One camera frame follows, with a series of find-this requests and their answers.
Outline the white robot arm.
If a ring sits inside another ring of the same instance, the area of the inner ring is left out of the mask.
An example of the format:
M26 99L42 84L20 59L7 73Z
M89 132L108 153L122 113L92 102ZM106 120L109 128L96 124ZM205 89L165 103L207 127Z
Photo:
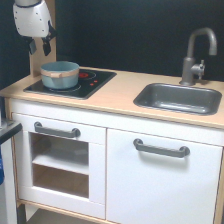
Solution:
M34 39L43 41L44 55L51 52L50 41L56 37L50 12L45 0L15 0L13 5L17 32L25 39L30 54L36 51Z

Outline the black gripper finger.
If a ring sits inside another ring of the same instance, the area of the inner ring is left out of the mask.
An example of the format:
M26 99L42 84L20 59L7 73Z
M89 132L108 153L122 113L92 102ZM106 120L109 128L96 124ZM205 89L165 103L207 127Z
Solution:
M45 39L43 39L43 51L45 56L48 56L51 52L50 42Z
M33 55L36 52L36 43L33 38L28 39L28 47L29 47L29 52L31 55Z

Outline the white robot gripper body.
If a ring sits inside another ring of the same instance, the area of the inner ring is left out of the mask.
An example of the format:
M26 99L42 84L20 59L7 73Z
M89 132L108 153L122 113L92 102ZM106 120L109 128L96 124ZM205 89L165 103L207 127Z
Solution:
M13 15L17 32L27 41L29 38L50 41L56 36L45 0L15 0Z

